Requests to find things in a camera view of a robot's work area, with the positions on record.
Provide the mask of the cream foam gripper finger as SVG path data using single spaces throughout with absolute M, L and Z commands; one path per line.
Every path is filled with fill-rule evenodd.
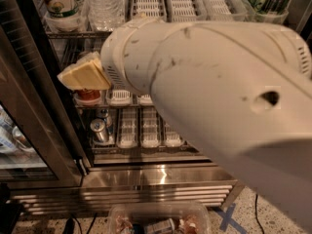
M 60 82 L 69 90 L 108 90 L 111 87 L 98 52 L 88 53 L 67 66 L 59 75 Z

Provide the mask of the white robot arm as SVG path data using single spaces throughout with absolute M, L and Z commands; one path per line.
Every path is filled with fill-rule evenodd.
M 150 96 L 193 147 L 312 230 L 311 54 L 290 28 L 136 18 L 58 79 Z

